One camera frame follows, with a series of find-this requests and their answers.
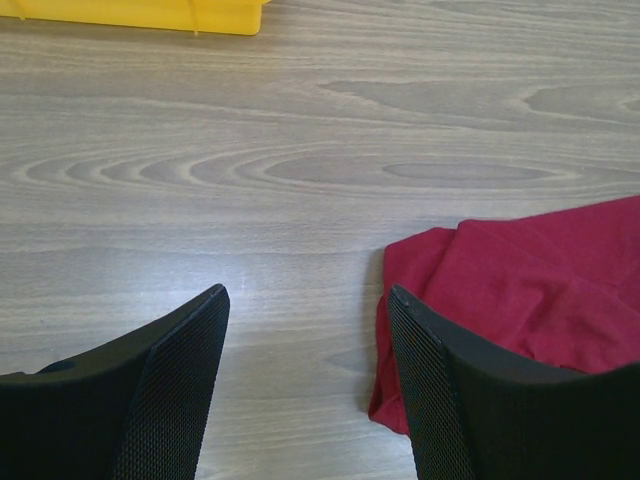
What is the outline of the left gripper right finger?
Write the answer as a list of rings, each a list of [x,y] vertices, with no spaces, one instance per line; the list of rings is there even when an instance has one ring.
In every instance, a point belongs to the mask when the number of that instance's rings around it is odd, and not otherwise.
[[[393,350],[421,479],[635,479],[639,367],[603,374],[510,352],[390,290]]]

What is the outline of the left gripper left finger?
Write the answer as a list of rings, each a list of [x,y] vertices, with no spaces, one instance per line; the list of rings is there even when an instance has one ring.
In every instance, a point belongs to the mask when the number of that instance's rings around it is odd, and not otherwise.
[[[99,347],[2,375],[2,478],[194,478],[229,310],[217,284]]]

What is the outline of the red t shirt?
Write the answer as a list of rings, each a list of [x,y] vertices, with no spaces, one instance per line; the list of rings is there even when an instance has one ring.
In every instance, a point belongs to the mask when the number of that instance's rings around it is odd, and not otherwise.
[[[606,372],[639,358],[639,200],[432,228],[385,248],[382,280],[517,354]]]

